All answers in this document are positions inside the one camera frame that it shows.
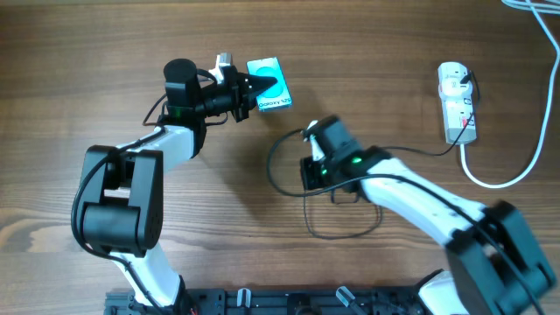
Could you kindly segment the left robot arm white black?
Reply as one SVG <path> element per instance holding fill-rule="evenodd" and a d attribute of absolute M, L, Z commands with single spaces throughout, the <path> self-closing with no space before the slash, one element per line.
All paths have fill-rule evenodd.
<path fill-rule="evenodd" d="M 71 210 L 73 237 L 89 254 L 114 262 L 132 287 L 108 293 L 105 313 L 197 313 L 196 300 L 158 242 L 164 175 L 200 152 L 210 117 L 240 122 L 264 98 L 285 98 L 277 59 L 253 60 L 247 68 L 238 71 L 228 53 L 219 54 L 211 70 L 189 59 L 168 62 L 153 132 L 132 143 L 87 150 Z"/>

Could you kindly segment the white power strip socket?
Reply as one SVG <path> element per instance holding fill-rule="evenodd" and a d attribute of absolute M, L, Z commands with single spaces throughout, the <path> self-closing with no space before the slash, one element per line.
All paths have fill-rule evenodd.
<path fill-rule="evenodd" d="M 458 62 L 444 62 L 437 69 L 444 136 L 448 144 L 469 144 L 476 135 L 473 114 L 473 83 L 467 68 Z"/>

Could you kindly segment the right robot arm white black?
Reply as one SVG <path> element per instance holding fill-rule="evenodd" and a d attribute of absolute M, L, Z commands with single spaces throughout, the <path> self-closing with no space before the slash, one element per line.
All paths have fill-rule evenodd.
<path fill-rule="evenodd" d="M 424 231 L 445 252 L 449 268 L 421 284 L 434 314 L 520 314 L 538 309 L 557 284 L 529 224 L 506 201 L 487 206 L 417 175 L 399 158 L 363 148 L 331 115 L 303 132 L 311 155 L 301 162 L 304 189 L 343 189 L 387 208 Z"/>

